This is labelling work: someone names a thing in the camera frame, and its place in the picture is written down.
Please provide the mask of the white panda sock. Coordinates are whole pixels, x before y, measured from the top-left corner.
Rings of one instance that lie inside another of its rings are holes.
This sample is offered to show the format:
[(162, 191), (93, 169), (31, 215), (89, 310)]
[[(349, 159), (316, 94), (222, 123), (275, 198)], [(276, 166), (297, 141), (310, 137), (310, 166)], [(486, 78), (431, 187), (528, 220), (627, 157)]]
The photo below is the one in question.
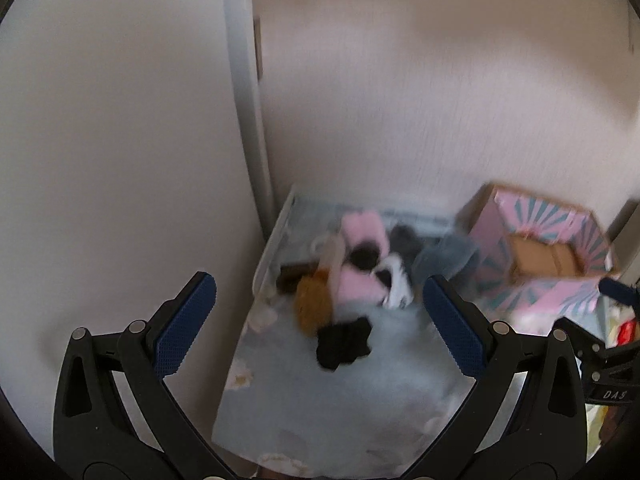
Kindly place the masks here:
[(386, 287), (382, 307), (387, 310), (405, 309), (413, 302), (413, 289), (406, 271), (404, 260), (392, 252), (374, 269), (373, 275)]

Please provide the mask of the black sock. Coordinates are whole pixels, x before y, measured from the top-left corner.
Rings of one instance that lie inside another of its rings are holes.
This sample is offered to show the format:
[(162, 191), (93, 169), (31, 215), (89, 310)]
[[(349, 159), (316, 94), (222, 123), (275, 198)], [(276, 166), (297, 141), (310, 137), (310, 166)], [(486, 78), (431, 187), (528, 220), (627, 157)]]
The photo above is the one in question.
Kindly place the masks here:
[(354, 364), (371, 353), (368, 344), (372, 325), (368, 318), (331, 324), (317, 333), (316, 358), (321, 368), (335, 372), (342, 365)]

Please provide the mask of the grey fuzzy sock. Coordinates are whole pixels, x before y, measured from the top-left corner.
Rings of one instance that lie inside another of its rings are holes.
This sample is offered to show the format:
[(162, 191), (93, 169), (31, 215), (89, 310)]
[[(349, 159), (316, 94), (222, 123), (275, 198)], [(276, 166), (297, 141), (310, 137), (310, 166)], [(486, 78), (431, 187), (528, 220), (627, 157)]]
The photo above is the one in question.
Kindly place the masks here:
[(397, 254), (402, 264), (410, 270), (416, 257), (424, 248), (424, 240), (412, 226), (408, 224), (396, 224), (388, 234), (390, 240), (390, 252)]

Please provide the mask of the pink fuzzy sock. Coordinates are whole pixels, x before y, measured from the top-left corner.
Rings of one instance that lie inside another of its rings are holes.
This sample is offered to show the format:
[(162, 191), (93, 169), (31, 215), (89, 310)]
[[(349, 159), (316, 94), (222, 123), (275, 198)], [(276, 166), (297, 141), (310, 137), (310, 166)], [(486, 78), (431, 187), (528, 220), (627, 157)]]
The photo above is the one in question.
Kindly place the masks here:
[(341, 232), (349, 248), (364, 242), (378, 245), (382, 257), (390, 253), (390, 240), (382, 217), (376, 210), (351, 211), (341, 218)]
[(388, 288), (373, 273), (361, 271), (350, 264), (341, 268), (338, 278), (336, 304), (351, 301), (370, 301), (382, 304), (388, 295)]

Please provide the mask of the red package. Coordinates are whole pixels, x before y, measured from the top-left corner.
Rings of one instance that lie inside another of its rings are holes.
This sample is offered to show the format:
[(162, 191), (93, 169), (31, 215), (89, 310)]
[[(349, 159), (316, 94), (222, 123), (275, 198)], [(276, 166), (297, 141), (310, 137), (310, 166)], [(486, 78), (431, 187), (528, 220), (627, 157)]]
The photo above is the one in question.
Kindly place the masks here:
[(619, 347), (625, 344), (631, 344), (639, 340), (639, 323), (633, 318), (632, 320), (623, 322), (618, 329), (616, 342)]

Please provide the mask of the pink patterned cardboard box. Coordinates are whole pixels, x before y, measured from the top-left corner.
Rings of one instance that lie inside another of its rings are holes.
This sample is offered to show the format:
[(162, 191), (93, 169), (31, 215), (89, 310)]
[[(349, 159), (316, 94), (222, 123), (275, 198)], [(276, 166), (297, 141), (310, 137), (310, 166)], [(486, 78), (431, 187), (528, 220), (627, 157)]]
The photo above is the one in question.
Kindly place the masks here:
[(489, 182), (469, 204), (468, 226), (480, 251), (475, 287), (495, 312), (590, 313), (602, 278), (620, 276), (605, 229), (580, 205)]

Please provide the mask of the blue floral cloth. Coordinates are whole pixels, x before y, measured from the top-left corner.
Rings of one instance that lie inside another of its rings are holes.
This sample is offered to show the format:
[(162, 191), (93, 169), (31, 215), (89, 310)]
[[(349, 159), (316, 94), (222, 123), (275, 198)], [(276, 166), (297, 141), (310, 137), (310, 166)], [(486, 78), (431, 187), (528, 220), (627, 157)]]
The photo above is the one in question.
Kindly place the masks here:
[(371, 353), (330, 372), (290, 297), (255, 298), (213, 426), (217, 446), (282, 474), (339, 479), (396, 477), (426, 450), (472, 379), (420, 304), (356, 301), (340, 315), (369, 319)]

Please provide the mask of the white tray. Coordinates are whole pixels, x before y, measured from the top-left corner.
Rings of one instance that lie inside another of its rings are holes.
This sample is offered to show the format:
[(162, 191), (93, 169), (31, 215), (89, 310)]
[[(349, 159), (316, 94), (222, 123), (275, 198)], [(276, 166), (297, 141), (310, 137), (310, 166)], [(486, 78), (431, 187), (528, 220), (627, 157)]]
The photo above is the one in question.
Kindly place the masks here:
[(280, 266), (317, 260), (324, 240), (341, 229), (341, 218), (352, 211), (375, 210), (386, 229), (408, 224), (421, 235), (441, 237), (456, 229), (456, 214), (435, 202), (409, 196), (338, 190), (319, 191), (292, 186), (267, 240), (254, 273), (253, 296), (276, 292)]

